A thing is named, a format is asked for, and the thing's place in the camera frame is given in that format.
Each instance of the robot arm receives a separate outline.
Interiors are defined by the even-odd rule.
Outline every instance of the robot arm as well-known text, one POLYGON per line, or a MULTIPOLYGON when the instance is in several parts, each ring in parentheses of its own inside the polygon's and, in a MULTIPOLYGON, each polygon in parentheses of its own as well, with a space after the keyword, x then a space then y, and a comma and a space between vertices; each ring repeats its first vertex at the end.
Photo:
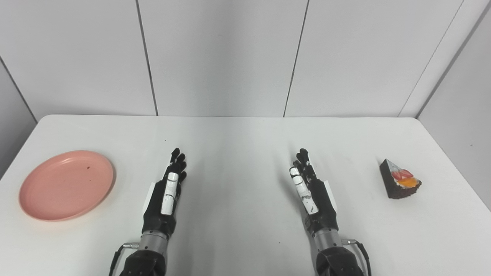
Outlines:
POLYGON ((170 164, 161 181, 155 187, 143 215, 141 239, 137 243, 124 244, 114 256, 109 276, 122 248, 136 248, 128 256, 120 276, 164 276, 166 272, 167 242, 174 233, 176 219, 174 212, 181 194, 181 183, 186 178, 186 156, 176 148, 170 164))
POLYGON ((305 225, 319 251, 316 269, 320 276, 362 276, 353 253, 343 245, 357 244, 367 261, 368 274, 371 276, 368 255, 363 245, 356 240, 341 240, 336 220, 336 203, 329 184, 319 180, 310 163, 308 152, 300 149, 297 160, 290 168, 290 176, 307 211, 305 225))

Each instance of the white finger segment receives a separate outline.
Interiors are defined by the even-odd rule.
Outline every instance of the white finger segment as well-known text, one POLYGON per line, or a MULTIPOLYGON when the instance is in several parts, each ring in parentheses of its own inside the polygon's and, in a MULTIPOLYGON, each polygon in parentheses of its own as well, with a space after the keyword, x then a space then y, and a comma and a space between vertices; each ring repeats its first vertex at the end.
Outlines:
POLYGON ((317 205, 312 199, 312 194, 303 181, 303 178, 300 176, 299 170, 295 167, 291 168, 290 175, 292 176, 293 183, 297 188, 297 193, 299 194, 307 213, 309 215, 317 213, 319 208, 317 208, 317 205))
POLYGON ((160 211, 162 215, 172 215, 178 179, 179 175, 175 172, 170 172, 169 176, 167 177, 164 198, 162 200, 162 209, 160 211))

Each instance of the white table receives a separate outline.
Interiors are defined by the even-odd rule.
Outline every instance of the white table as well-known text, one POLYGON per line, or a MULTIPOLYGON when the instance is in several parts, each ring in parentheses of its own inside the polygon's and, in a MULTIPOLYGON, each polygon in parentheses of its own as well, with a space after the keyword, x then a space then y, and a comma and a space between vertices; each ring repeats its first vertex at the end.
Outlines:
POLYGON ((415 119, 92 115, 43 118, 0 181, 1 274, 107 275, 114 251, 139 240, 147 189, 176 146, 187 156, 188 178, 169 276, 313 276, 288 173, 300 147, 331 184, 342 238, 365 244, 374 276, 490 274, 491 213, 415 119), (108 197, 69 221, 25 215, 17 201, 24 178, 78 149, 112 161, 108 197), (423 181, 417 194, 387 197, 378 168, 384 158, 423 181))

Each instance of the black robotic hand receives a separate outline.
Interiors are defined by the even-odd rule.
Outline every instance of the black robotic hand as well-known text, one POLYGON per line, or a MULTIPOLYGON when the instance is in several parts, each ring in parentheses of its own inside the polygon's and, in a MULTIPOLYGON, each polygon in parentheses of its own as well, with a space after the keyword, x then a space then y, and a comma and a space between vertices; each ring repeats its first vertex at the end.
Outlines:
POLYGON ((185 158, 179 148, 172 152, 170 164, 163 179, 155 184, 147 210, 143 215, 138 249, 128 256, 120 276, 165 275, 167 242, 176 227, 174 211, 181 195, 181 183, 186 178, 185 158))
POLYGON ((362 276, 363 272, 355 255, 343 247, 343 241, 339 237, 336 203, 332 193, 317 178, 304 148, 297 153, 297 160, 290 168, 290 176, 307 211, 307 231, 312 235, 319 252, 316 258, 318 275, 362 276))
POLYGON ((162 180, 155 184, 147 210, 143 215, 142 233, 158 230, 167 238, 174 233, 176 228, 174 211, 181 195, 181 183, 186 178, 185 158, 179 148, 172 152, 170 164, 162 180))
POLYGON ((297 153, 290 176, 307 211, 305 224, 310 234, 323 228, 339 230, 334 199, 329 197, 324 182, 317 178, 306 149, 302 148, 297 153))

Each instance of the pink plate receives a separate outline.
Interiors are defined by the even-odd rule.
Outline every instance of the pink plate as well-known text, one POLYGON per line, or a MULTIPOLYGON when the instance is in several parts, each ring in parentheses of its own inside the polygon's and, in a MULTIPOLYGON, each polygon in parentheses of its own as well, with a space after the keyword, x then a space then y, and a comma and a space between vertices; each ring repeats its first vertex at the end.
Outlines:
POLYGON ((62 221, 92 210, 112 187, 114 171, 103 155, 86 150, 56 155, 24 180, 19 203, 26 214, 62 221))

